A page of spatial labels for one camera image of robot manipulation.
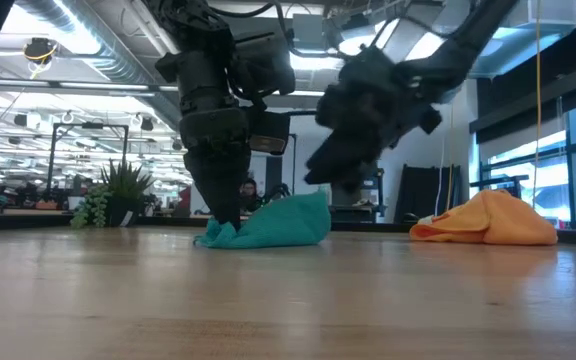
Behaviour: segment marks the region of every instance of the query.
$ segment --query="wooden table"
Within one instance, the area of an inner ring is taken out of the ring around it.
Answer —
[[[576,247],[0,232],[0,359],[576,359]]]

